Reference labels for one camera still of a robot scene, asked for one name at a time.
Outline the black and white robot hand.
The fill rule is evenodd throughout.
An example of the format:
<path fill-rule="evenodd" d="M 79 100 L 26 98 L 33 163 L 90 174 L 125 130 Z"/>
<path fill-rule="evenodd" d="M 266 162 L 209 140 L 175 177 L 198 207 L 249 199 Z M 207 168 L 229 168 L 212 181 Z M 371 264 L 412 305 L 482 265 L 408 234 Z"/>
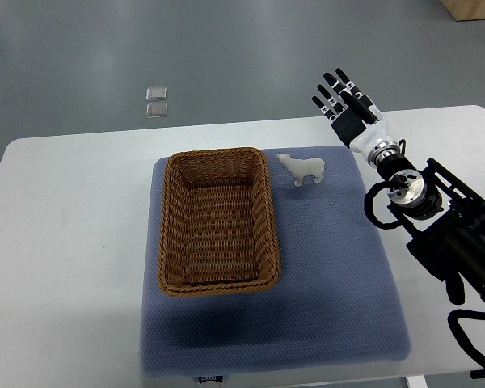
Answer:
<path fill-rule="evenodd" d="M 317 85 L 320 96 L 312 97 L 314 105 L 345 146 L 373 163 L 378 153 L 395 144 L 385 117 L 342 69 L 326 72 L 323 79 Z"/>

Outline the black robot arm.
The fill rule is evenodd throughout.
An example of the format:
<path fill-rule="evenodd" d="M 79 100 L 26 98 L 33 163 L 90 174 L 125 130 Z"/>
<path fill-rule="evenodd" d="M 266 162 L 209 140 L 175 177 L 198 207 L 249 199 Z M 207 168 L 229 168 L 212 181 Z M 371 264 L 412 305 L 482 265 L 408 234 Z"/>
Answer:
<path fill-rule="evenodd" d="M 449 329 L 466 355 L 480 365 L 473 379 L 485 378 L 485 356 L 460 322 L 485 321 L 485 200 L 435 159 L 423 170 L 404 155 L 405 142 L 380 141 L 368 153 L 382 180 L 365 195 L 366 217 L 382 230 L 403 227 L 407 249 L 445 283 Z"/>

